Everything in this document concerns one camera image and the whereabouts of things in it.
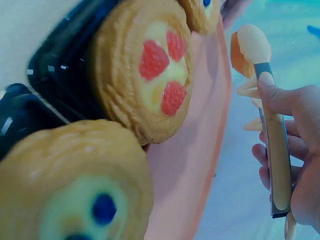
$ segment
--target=pink plate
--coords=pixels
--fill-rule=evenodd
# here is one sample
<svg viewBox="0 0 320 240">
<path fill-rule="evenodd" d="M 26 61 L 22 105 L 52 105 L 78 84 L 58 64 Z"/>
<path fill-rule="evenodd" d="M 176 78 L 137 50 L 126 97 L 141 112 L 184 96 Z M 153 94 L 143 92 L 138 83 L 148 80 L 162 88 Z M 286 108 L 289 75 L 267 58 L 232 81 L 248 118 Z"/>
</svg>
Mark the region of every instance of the pink plate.
<svg viewBox="0 0 320 240">
<path fill-rule="evenodd" d="M 192 240 L 222 145 L 232 94 L 221 19 L 217 33 L 192 34 L 195 80 L 188 115 L 178 133 L 148 150 L 154 207 L 145 240 Z"/>
</svg>

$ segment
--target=fingernail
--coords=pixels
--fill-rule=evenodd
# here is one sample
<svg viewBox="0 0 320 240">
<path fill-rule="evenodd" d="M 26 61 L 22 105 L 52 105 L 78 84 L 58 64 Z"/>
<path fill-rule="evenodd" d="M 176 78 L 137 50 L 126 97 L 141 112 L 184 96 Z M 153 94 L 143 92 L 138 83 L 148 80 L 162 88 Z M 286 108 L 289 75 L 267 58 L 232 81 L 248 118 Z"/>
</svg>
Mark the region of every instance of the fingernail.
<svg viewBox="0 0 320 240">
<path fill-rule="evenodd" d="M 261 75 L 259 77 L 258 84 L 261 84 L 263 86 L 274 86 L 275 81 L 274 81 L 274 78 L 272 77 L 272 75 L 265 71 L 265 72 L 261 73 Z"/>
</svg>

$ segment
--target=jam-filled cookie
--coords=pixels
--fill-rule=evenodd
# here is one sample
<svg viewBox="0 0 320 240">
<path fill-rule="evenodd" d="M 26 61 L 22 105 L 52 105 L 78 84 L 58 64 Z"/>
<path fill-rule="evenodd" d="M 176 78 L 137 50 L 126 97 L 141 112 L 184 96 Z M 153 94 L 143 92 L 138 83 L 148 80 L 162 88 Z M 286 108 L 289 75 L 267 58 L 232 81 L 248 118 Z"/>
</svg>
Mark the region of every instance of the jam-filled cookie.
<svg viewBox="0 0 320 240">
<path fill-rule="evenodd" d="M 36 132 L 0 163 L 0 239 L 141 240 L 153 207 L 146 153 L 116 122 Z"/>
<path fill-rule="evenodd" d="M 193 87 L 191 32 L 175 0 L 125 0 L 88 52 L 93 90 L 107 115 L 141 145 L 162 143 L 183 124 Z"/>
<path fill-rule="evenodd" d="M 177 0 L 184 8 L 191 31 L 199 34 L 212 34 L 216 31 L 220 0 Z"/>
</svg>

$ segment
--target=blue jam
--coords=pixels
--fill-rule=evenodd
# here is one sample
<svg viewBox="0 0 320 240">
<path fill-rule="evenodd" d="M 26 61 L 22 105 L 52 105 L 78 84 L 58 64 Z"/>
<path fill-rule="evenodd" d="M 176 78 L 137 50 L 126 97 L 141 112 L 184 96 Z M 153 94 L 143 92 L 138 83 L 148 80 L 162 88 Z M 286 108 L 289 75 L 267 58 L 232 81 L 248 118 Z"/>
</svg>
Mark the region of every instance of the blue jam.
<svg viewBox="0 0 320 240">
<path fill-rule="evenodd" d="M 97 225 L 110 224 L 116 212 L 115 203 L 109 194 L 101 193 L 96 197 L 92 207 L 92 216 Z"/>
<path fill-rule="evenodd" d="M 205 7 L 208 7 L 210 5 L 210 3 L 211 3 L 211 0 L 203 0 L 203 5 Z"/>
<path fill-rule="evenodd" d="M 93 240 L 93 239 L 87 235 L 76 233 L 66 237 L 64 240 Z"/>
</svg>

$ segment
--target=white surface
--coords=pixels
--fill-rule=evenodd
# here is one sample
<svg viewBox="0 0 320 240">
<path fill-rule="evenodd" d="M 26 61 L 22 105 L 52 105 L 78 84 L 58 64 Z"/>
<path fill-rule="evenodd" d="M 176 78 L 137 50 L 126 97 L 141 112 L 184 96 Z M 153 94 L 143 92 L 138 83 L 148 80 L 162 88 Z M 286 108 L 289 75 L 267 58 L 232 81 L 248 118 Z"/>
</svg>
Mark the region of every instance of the white surface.
<svg viewBox="0 0 320 240">
<path fill-rule="evenodd" d="M 79 0 L 0 0 L 0 89 L 27 82 L 27 64 Z"/>
<path fill-rule="evenodd" d="M 320 39 L 307 25 L 320 27 L 320 1 L 256 0 L 230 33 L 242 24 L 261 28 L 271 44 L 271 67 L 277 85 L 294 89 L 320 86 Z M 260 164 L 251 153 L 259 142 L 257 132 L 242 126 L 259 116 L 247 97 L 235 89 L 245 79 L 232 70 L 233 95 L 216 178 L 195 240 L 284 240 L 285 219 L 270 216 L 269 192 L 259 178 Z M 297 226 L 296 240 L 319 240 L 308 226 Z"/>
</svg>

